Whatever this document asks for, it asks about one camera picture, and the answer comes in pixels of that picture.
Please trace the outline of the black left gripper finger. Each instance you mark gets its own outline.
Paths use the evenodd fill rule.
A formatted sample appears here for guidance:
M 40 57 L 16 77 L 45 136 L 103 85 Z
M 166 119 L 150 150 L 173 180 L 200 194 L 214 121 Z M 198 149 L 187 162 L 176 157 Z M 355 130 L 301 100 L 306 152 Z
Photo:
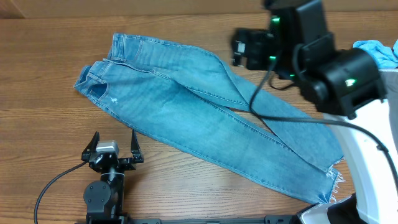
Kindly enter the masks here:
M 133 129 L 131 134 L 131 154 L 135 163 L 144 163 L 144 156 L 137 141 L 136 131 Z
M 98 131 L 95 132 L 89 144 L 85 147 L 81 154 L 82 161 L 89 161 L 91 153 L 96 152 L 96 147 L 98 142 L 100 141 L 100 134 Z

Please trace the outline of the light blue denim jeans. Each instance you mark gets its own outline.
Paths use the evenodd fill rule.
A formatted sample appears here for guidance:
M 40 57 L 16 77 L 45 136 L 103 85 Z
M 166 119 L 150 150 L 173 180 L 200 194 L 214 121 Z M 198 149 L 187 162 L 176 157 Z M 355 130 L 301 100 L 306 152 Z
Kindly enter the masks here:
M 305 113 L 202 48 L 116 33 L 75 89 L 126 126 L 290 197 L 329 203 L 343 181 L 328 127 L 286 122 Z

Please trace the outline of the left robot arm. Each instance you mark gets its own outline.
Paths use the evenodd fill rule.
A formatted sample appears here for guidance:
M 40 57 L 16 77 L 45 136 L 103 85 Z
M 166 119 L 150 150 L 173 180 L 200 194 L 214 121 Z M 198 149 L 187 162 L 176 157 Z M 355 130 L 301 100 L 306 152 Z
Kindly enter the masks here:
M 123 211 L 125 172 L 135 170 L 144 162 L 136 132 L 131 134 L 131 157 L 120 158 L 115 140 L 102 141 L 96 132 L 83 150 L 81 159 L 100 174 L 100 180 L 90 183 L 83 194 L 86 203 L 86 222 L 128 224 L 132 222 Z

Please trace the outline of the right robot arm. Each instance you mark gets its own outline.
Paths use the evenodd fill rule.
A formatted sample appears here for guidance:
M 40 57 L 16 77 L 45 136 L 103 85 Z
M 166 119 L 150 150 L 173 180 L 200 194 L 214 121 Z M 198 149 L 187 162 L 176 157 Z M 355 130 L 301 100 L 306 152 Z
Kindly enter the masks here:
M 265 1 L 267 29 L 236 29 L 232 63 L 276 72 L 323 113 L 351 172 L 355 192 L 311 205 L 295 215 L 268 215 L 266 223 L 394 223 L 397 221 L 397 151 L 388 127 L 387 91 L 364 50 L 337 50 L 321 1 Z

